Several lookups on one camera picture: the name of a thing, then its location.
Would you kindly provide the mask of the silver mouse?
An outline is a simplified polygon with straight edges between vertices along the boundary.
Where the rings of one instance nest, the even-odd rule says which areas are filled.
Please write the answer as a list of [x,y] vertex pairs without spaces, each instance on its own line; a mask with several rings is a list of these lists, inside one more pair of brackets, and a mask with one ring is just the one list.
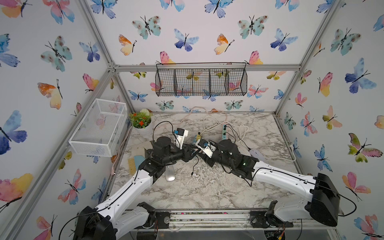
[[176,179],[175,169],[173,165],[166,166],[165,176],[167,182],[172,182]]

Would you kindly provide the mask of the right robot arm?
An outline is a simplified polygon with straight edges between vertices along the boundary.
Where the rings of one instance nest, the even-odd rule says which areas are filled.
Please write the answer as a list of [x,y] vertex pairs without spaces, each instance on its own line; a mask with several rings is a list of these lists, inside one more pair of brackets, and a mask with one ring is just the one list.
[[278,224],[312,219],[325,226],[337,226],[341,196],[327,175],[319,173],[313,177],[279,169],[265,163],[265,157],[256,149],[249,149],[248,154],[242,154],[231,140],[214,143],[201,139],[196,147],[210,164],[226,166],[231,174],[248,183],[267,183],[296,195],[293,200],[272,201],[266,212],[267,219]]

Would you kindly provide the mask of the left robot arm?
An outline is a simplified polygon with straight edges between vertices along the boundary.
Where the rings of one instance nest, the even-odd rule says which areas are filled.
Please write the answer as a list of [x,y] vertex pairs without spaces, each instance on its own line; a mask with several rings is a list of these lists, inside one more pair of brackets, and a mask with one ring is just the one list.
[[158,228],[156,209],[151,205],[139,203],[129,213],[127,208],[162,176],[167,166],[177,161],[187,163],[199,149],[192,145],[178,147],[168,137],[160,137],[151,144],[145,160],[123,187],[95,208],[86,207],[75,217],[75,240],[118,240],[136,228]]

